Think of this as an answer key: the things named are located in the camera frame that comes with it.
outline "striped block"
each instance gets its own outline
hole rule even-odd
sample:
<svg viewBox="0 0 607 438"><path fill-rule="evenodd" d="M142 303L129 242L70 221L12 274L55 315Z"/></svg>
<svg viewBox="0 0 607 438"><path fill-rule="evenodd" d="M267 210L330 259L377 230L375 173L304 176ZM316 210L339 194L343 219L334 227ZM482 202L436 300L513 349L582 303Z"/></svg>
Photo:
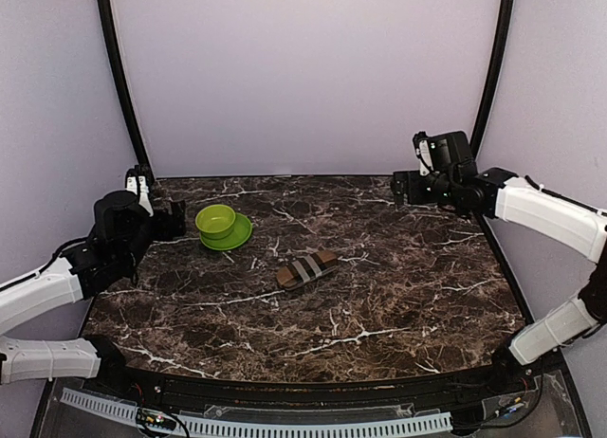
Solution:
<svg viewBox="0 0 607 438"><path fill-rule="evenodd" d="M286 290L296 289L330 274L337 269L338 263L338 257L332 251L317 251L281 267L276 280Z"/></svg>

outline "green plate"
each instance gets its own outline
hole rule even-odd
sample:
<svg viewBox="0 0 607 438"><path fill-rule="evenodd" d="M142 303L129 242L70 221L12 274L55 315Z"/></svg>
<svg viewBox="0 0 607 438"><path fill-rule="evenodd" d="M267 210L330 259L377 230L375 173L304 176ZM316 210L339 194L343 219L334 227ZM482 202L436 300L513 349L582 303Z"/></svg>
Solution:
<svg viewBox="0 0 607 438"><path fill-rule="evenodd" d="M242 213L236 213L236 222L234 222L234 231L228 237L219 240L207 239L202 234L200 242L206 248L217 251L234 250L245 243L253 232L253 224Z"/></svg>

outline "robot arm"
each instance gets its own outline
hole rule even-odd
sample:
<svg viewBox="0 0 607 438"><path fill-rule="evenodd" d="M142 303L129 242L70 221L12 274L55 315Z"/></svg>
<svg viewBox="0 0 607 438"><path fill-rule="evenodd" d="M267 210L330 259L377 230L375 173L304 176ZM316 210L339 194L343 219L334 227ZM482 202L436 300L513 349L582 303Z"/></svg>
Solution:
<svg viewBox="0 0 607 438"><path fill-rule="evenodd" d="M50 262L0 284L0 384L58 376L94 377L104 358L120 354L103 338L71 341L17 340L4 334L61 305L94 297L122 278L137 279L137 267L154 240L185 232L185 203L154 212L147 174L136 167L126 190L111 192L94 206L89 235L63 244Z"/></svg>
<svg viewBox="0 0 607 438"><path fill-rule="evenodd" d="M510 359L509 365L530 364L607 322L607 216L602 210L500 168L478 173L463 132L437 137L420 133L414 137L414 147L420 169L394 173L391 186L397 204L404 203L406 195L409 204L438 203L459 215L477 212L517 223L598 264L585 287L513 336L496 352L498 357Z"/></svg>

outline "black metal pole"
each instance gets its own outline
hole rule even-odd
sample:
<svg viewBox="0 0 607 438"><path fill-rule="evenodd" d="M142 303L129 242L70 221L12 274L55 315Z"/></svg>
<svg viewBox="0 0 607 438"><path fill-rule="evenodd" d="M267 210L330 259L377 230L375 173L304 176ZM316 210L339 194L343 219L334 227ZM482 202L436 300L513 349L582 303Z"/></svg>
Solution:
<svg viewBox="0 0 607 438"><path fill-rule="evenodd" d="M481 149L483 135L487 128L491 105L495 97L497 89L497 81L500 78L500 70L502 69L502 61L504 52L506 51L506 39L508 36L508 28L510 27L510 18L512 16L512 7L514 0L502 0L500 3L500 13L497 18L497 27L495 28L495 39L493 40L493 49L491 50L491 59L489 60L489 68L487 71L487 79L485 80L485 88L483 89L483 97L478 107L478 114L474 122L474 129L470 137L470 148L472 154L476 157Z"/></svg>
<svg viewBox="0 0 607 438"><path fill-rule="evenodd" d="M112 68L112 75L114 75L114 85L116 86L116 92L118 93L122 115L124 116L126 128L129 132L129 138L131 138L138 164L147 166L151 173L150 158L145 151L141 131L137 124L137 118L135 117L131 95L126 83L124 67L122 66L118 37L116 35L116 27L112 15L112 4L110 0L97 0L97 5L99 7L99 16L101 18L101 28L103 29L107 57Z"/></svg>

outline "lavender wall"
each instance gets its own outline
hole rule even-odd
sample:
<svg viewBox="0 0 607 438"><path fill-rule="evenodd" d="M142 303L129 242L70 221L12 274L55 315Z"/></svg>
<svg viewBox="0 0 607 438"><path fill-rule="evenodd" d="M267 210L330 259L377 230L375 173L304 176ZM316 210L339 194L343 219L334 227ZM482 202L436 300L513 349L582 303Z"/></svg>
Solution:
<svg viewBox="0 0 607 438"><path fill-rule="evenodd" d="M516 0L482 166L528 173L607 208L605 0ZM495 224L536 317L582 287L593 266L531 230ZM607 435L607 332L565 350L595 436Z"/></svg>
<svg viewBox="0 0 607 438"><path fill-rule="evenodd" d="M499 1L114 7L158 175L390 173L414 132L471 130Z"/></svg>
<svg viewBox="0 0 607 438"><path fill-rule="evenodd" d="M95 0L0 0L0 283L85 235L135 162ZM11 332L73 338L86 304ZM0 386L0 437L29 435L44 381Z"/></svg>

